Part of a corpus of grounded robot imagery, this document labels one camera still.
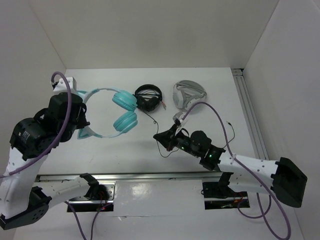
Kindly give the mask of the teal cat ear headphones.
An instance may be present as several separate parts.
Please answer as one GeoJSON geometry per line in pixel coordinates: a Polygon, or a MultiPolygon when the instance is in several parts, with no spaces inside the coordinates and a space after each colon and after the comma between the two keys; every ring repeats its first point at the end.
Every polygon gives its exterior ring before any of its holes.
{"type": "Polygon", "coordinates": [[[93,108],[89,111],[89,120],[98,124],[78,130],[78,140],[115,138],[128,133],[138,124],[137,99],[126,90],[100,87],[90,91],[77,90],[76,94],[86,106],[93,108]]]}

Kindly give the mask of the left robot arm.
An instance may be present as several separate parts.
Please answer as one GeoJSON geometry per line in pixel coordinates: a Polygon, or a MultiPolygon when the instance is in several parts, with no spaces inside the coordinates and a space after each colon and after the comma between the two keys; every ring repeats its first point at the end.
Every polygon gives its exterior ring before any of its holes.
{"type": "Polygon", "coordinates": [[[9,160],[0,185],[0,226],[11,230],[40,220],[55,205],[84,197],[108,200],[107,188],[89,173],[47,188],[34,186],[36,176],[53,148],[89,125],[80,96],[53,95],[49,105],[18,122],[10,138],[9,160]]]}

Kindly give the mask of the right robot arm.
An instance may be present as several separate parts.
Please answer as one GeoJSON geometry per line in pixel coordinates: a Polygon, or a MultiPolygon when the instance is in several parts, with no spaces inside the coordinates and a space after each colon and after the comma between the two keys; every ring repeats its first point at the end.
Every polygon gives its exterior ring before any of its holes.
{"type": "Polygon", "coordinates": [[[273,193],[287,206],[302,206],[308,178],[290,159],[261,160],[231,155],[224,148],[214,146],[202,130],[185,135],[177,128],[174,124],[153,138],[167,151],[178,148],[199,158],[205,169],[221,172],[218,190],[223,196],[230,196],[233,192],[273,193]]]}

